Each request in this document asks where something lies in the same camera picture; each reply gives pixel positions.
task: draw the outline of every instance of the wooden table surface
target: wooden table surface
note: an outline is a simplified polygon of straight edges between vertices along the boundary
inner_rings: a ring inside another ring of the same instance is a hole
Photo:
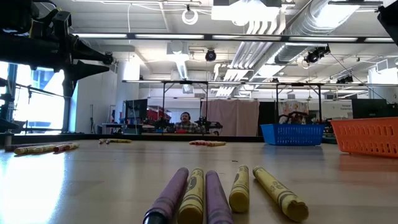
[[[397,159],[342,154],[327,144],[79,143],[81,148],[61,154],[0,151],[0,223],[140,224],[178,168],[217,171],[228,198],[241,164],[264,166],[302,198],[310,210],[305,223],[397,222]],[[249,213],[234,214],[235,223],[293,223],[252,174],[250,198]]]

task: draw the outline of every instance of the monitor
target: monitor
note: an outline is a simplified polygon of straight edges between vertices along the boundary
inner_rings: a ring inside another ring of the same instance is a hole
[[[351,102],[354,119],[388,117],[385,99],[352,99]]]

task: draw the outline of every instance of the plastic basket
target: plastic basket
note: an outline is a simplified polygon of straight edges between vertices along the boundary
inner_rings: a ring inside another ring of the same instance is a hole
[[[276,146],[316,146],[321,144],[323,124],[263,124],[264,141]]]
[[[331,121],[341,152],[398,157],[398,118]]]

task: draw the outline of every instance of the yellow crayon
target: yellow crayon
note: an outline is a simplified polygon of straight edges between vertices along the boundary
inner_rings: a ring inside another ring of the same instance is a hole
[[[272,199],[279,205],[283,213],[291,220],[302,222],[308,218],[308,207],[305,203],[264,168],[255,167],[253,174]]]
[[[20,148],[15,149],[14,153],[17,155],[21,155],[21,154],[29,154],[29,153],[49,152],[49,151],[52,151],[55,146],[57,146],[57,145],[20,147]]]
[[[247,212],[249,204],[249,168],[241,165],[229,195],[229,206],[234,212]]]
[[[214,146],[225,146],[226,142],[218,142],[218,141],[208,141],[206,142],[206,146],[214,147]]]
[[[203,170],[196,167],[192,170],[187,191],[180,210],[178,211],[178,224],[202,224],[203,222]]]
[[[109,144],[111,142],[117,142],[117,143],[132,143],[132,140],[127,140],[127,139],[107,139],[106,143]]]

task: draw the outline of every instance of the equipment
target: equipment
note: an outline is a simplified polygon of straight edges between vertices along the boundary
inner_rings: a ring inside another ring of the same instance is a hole
[[[352,99],[353,118],[384,118],[388,117],[385,99]]]
[[[147,118],[147,107],[148,107],[148,100],[129,100],[126,101],[126,119],[136,119],[140,118],[145,120]]]
[[[381,6],[379,7],[378,11],[380,13],[377,15],[377,19],[396,43],[396,45],[398,45],[398,1],[395,1],[387,7]]]
[[[207,62],[212,62],[216,60],[217,54],[214,49],[208,49],[205,58]]]
[[[314,51],[308,51],[308,55],[304,58],[304,61],[307,63],[315,63],[328,53],[330,53],[329,45],[326,47],[317,47]]]
[[[206,133],[210,134],[210,129],[222,129],[223,126],[217,121],[207,121],[206,117],[200,117],[198,121],[195,121],[199,126],[205,127]]]
[[[72,96],[78,80],[109,71],[108,67],[88,65],[78,60],[94,60],[109,65],[113,57],[87,47],[79,36],[69,34],[68,29],[72,25],[69,12],[54,9],[47,16],[39,18],[39,9],[34,2],[42,1],[2,2],[1,61],[30,65],[33,70],[37,67],[52,68],[54,72],[63,70],[65,96]]]

